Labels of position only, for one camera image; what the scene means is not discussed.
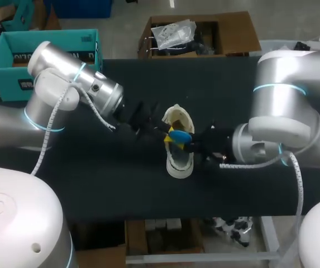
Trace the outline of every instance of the shoe on floor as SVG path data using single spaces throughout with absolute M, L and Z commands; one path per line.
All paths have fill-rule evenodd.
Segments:
M 175 130 L 194 133 L 194 126 L 188 112 L 176 104 L 170 107 L 162 119 L 163 122 L 172 125 Z M 167 151 L 166 167 L 168 173 L 177 179 L 184 179 L 193 171 L 193 153 L 188 153 L 172 142 L 165 142 Z

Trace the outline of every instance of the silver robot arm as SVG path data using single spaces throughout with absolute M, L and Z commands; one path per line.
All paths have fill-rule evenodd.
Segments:
M 34 92 L 25 108 L 0 106 L 0 147 L 40 150 L 52 110 L 64 89 L 76 82 L 86 91 L 99 114 L 107 117 L 123 106 L 121 85 L 94 71 L 49 42 L 41 43 L 28 64 L 35 78 Z M 81 92 L 70 88 L 54 119 L 50 142 L 64 129 Z
M 320 51 L 264 55 L 249 122 L 238 126 L 232 139 L 235 158 L 250 164 L 291 151 L 301 165 L 320 168 L 320 115 L 307 94 L 320 95 Z

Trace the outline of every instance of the black mat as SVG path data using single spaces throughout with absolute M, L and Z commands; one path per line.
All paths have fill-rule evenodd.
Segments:
M 223 127 L 247 122 L 257 60 L 106 60 L 104 69 L 132 100 L 159 101 L 161 113 L 179 103 L 200 131 L 211 119 Z M 320 99 L 313 104 L 320 110 Z M 58 195 L 69 220 L 295 213 L 297 183 L 292 168 L 220 170 L 197 165 L 191 177 L 179 180 L 167 174 L 162 144 L 149 138 L 133 140 L 127 129 L 113 135 L 88 107 L 78 107 L 38 173 Z M 36 152 L 2 149 L 0 166 L 30 172 L 37 157 Z M 306 213 L 320 201 L 320 170 L 302 173 Z

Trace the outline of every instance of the metal frame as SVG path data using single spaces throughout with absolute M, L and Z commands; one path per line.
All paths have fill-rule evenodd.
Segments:
M 269 268 L 292 268 L 298 254 L 297 240 L 290 236 L 286 246 L 279 245 L 272 217 L 260 217 L 260 227 L 266 251 L 257 253 L 192 253 L 127 256 L 126 264 L 158 264 L 166 262 L 220 262 L 268 260 Z

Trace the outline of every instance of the open cardboard box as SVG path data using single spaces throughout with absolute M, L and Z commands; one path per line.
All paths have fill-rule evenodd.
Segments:
M 164 246 L 176 245 L 178 250 L 156 250 L 150 252 L 147 243 L 145 230 L 145 221 L 127 221 L 127 250 L 129 255 L 147 255 L 151 254 L 183 254 L 183 253 L 201 253 L 203 251 L 202 235 L 199 228 L 198 219 L 182 219 L 182 228 L 180 231 L 163 229 L 161 235 Z
M 124 222 L 72 225 L 71 233 L 79 268 L 125 268 L 125 226 Z
M 156 47 L 156 41 L 146 38 L 153 36 L 152 27 L 187 19 L 196 23 L 196 31 L 202 33 L 204 44 L 214 48 L 214 55 L 197 55 L 199 58 L 246 56 L 251 51 L 261 50 L 250 15 L 246 11 L 215 15 L 152 16 L 149 18 L 139 40 L 138 58 L 173 58 L 173 56 L 157 56 L 155 50 L 150 50 Z

